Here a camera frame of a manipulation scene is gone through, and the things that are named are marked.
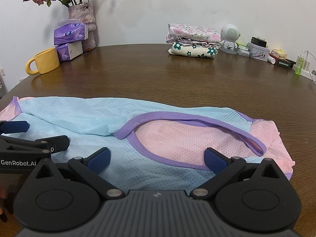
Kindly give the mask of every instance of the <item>speaker grille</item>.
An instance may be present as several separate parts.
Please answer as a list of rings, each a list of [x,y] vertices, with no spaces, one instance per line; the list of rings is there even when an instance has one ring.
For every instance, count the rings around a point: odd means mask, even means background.
[[[237,37],[238,33],[234,28],[228,28],[227,29],[227,36],[231,39],[235,39]]]

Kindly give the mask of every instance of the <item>green liquid bottle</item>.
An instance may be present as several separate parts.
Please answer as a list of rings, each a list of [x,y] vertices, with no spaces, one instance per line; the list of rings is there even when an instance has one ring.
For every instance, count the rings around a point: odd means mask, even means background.
[[[303,66],[304,66],[304,51],[302,51],[301,56],[299,57],[297,65],[296,65],[295,73],[297,75],[301,75]]]

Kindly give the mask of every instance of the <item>ribbed gray panel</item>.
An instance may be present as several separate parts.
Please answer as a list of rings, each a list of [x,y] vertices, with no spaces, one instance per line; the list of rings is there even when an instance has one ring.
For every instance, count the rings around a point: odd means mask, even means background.
[[[291,230],[254,234],[222,222],[206,201],[184,191],[130,191],[120,200],[104,203],[90,222],[63,233],[23,229],[16,237],[298,237]]]

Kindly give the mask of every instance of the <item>blue gripper pad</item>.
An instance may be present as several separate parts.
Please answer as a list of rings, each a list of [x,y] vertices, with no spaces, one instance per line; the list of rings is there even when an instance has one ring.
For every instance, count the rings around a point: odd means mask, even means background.
[[[5,121],[0,126],[2,134],[13,134],[26,132],[30,128],[27,121]]]
[[[231,162],[230,159],[220,154],[213,148],[207,148],[204,152],[204,163],[215,174],[224,170]]]
[[[111,151],[103,147],[83,160],[83,164],[96,174],[106,169],[111,160]]]

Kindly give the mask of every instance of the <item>wooden table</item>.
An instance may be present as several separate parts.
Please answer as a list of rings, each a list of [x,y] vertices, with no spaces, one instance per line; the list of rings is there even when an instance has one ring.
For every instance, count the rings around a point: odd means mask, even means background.
[[[169,55],[163,44],[97,47],[52,72],[29,76],[13,96],[127,97],[179,107],[230,107],[251,118],[273,120],[292,159],[291,183],[302,201],[295,230],[316,236],[316,85],[293,70],[220,52],[214,60]],[[16,175],[2,175],[6,183]],[[6,212],[0,236],[19,227]]]

